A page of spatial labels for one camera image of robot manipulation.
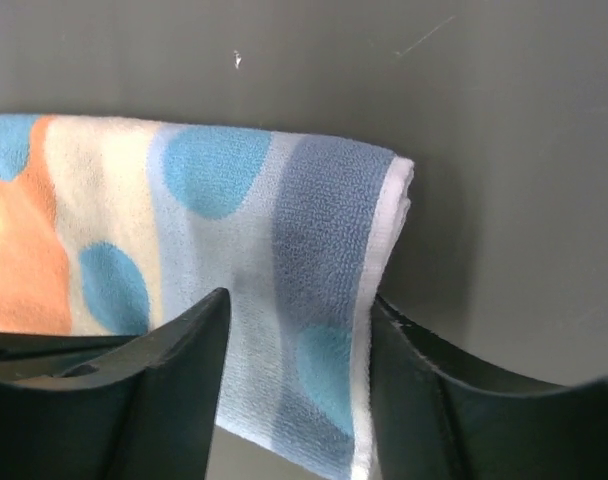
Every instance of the towel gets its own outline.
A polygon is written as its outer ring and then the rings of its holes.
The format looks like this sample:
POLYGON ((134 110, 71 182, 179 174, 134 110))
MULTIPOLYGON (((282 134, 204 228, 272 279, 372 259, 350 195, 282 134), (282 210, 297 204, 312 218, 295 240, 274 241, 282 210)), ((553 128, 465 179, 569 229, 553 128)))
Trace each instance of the towel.
POLYGON ((366 480, 369 309, 411 177, 330 136, 0 115, 0 331, 139 335, 226 287, 217 424, 366 480))

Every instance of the colorful towel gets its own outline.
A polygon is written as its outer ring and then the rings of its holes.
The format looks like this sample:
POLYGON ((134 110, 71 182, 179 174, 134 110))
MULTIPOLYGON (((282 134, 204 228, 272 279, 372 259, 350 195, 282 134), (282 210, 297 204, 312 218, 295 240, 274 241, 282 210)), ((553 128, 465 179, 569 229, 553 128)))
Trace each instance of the colorful towel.
POLYGON ((227 287, 217 423, 366 480, 369 308, 411 176, 334 137, 0 115, 0 331, 142 334, 227 287))

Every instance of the dark blue stripe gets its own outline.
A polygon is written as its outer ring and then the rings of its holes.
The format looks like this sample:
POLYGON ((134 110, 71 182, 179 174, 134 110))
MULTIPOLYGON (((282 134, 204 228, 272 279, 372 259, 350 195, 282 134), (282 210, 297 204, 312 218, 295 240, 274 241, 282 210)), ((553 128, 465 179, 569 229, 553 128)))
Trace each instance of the dark blue stripe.
POLYGON ((359 142, 304 137, 285 167, 276 202, 275 285, 283 365, 290 375, 275 423, 274 447, 332 478, 348 478, 350 473, 350 329, 373 214, 393 157, 389 150, 359 142), (319 331, 320 326, 337 333, 329 336, 335 343, 299 341, 312 338, 307 329, 319 331), (307 356, 308 361, 301 360, 307 356), (315 371, 298 372, 298 364, 315 371), (312 375, 320 377, 317 390, 302 381, 312 375), (314 452, 306 444, 312 438, 314 452), (310 455, 302 458, 305 452, 310 455))

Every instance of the orange stripe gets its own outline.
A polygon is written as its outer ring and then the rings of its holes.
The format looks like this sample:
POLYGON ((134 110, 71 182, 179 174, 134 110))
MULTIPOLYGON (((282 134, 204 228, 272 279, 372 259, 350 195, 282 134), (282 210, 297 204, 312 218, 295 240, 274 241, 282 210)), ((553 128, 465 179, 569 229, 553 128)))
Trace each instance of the orange stripe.
POLYGON ((0 331, 70 334, 69 267, 55 231, 55 192, 44 158, 52 117, 33 125, 26 168, 0 181, 0 331))

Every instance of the white towel edge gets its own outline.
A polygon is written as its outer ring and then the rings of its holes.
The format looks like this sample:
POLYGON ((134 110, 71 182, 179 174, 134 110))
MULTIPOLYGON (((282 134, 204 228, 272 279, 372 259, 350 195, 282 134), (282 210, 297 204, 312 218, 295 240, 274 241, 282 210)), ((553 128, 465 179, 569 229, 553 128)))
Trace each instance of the white towel edge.
POLYGON ((350 382, 354 451, 351 480, 369 480, 374 464, 375 442, 370 410, 370 310, 384 268, 404 226, 410 207, 408 187, 413 179, 413 162, 395 157, 382 183, 364 255, 353 317, 350 382))

